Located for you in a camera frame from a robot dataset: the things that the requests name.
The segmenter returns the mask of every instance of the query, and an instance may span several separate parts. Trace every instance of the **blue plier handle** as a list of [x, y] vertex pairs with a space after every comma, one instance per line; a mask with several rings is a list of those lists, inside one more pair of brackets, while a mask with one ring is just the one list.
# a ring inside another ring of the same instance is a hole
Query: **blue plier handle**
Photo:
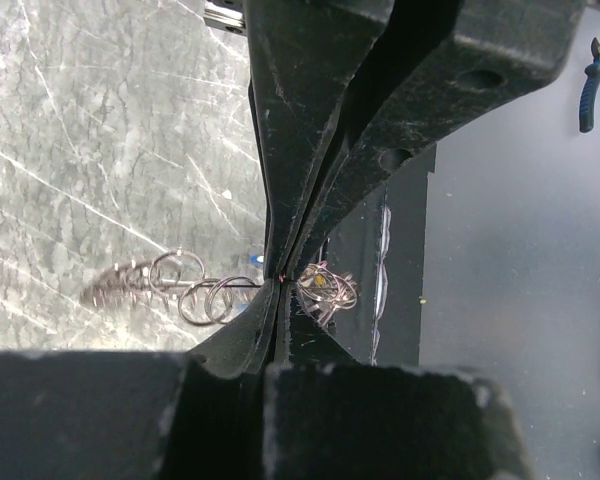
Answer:
[[591, 43], [593, 63], [584, 69], [587, 81], [580, 96], [580, 131], [587, 133], [593, 130], [593, 112], [596, 101], [596, 93], [600, 86], [600, 43], [597, 38]]

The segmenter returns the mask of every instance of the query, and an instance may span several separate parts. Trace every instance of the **metal spring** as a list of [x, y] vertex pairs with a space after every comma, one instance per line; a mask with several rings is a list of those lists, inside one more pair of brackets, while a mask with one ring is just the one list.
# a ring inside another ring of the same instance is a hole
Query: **metal spring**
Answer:
[[[185, 278], [185, 273], [190, 270], [186, 263], [191, 262], [199, 270], [196, 279]], [[195, 253], [178, 249], [151, 260], [114, 264], [82, 291], [80, 301], [84, 305], [108, 309], [120, 307], [129, 299], [135, 306], [158, 298], [167, 312], [170, 301], [174, 302], [178, 315], [185, 322], [202, 327], [229, 321], [236, 299], [248, 304], [260, 287], [254, 280], [240, 275], [207, 277], [204, 263]], [[333, 274], [327, 270], [326, 262], [310, 264], [298, 280], [298, 289], [307, 310], [319, 314], [316, 321], [321, 326], [326, 326], [337, 310], [355, 306], [355, 288], [351, 275], [340, 277]], [[203, 308], [207, 320], [195, 319], [191, 314], [198, 304], [201, 289], [206, 290]], [[224, 309], [217, 314], [213, 307], [219, 294]]]

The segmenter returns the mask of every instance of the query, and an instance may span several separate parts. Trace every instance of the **black object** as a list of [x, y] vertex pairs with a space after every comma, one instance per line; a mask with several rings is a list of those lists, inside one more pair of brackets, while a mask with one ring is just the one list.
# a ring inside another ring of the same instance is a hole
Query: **black object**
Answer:
[[[302, 312], [293, 280], [398, 168], [426, 179], [437, 140], [555, 79], [584, 2], [240, 4], [269, 206], [265, 285], [188, 355], [65, 353], [24, 367], [0, 356], [0, 478], [529, 478], [497, 387], [460, 370], [356, 365]], [[418, 268], [392, 288], [417, 293]], [[398, 331], [404, 315], [382, 321]]]

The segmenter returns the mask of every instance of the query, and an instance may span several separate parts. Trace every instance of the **screw hole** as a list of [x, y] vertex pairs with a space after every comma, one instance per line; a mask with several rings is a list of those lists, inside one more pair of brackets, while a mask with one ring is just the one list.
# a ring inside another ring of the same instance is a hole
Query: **screw hole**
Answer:
[[378, 160], [378, 163], [387, 172], [393, 173], [412, 156], [411, 152], [404, 148], [394, 148], [393, 150], [384, 152], [380, 157], [380, 160]]
[[207, 363], [207, 357], [205, 355], [202, 355], [201, 353], [194, 353], [193, 355], [191, 355], [191, 358], [193, 358], [200, 365]]
[[471, 70], [456, 80], [458, 85], [467, 90], [489, 90], [504, 84], [504, 77], [491, 70]]

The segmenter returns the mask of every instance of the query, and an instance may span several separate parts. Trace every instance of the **blue pliers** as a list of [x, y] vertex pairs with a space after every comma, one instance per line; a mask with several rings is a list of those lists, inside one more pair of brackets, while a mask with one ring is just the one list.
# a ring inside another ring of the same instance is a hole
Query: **blue pliers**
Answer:
[[580, 131], [587, 133], [593, 130], [593, 107], [596, 101], [596, 92], [600, 86], [600, 42], [594, 38], [591, 42], [593, 63], [584, 69], [587, 81], [580, 96]]

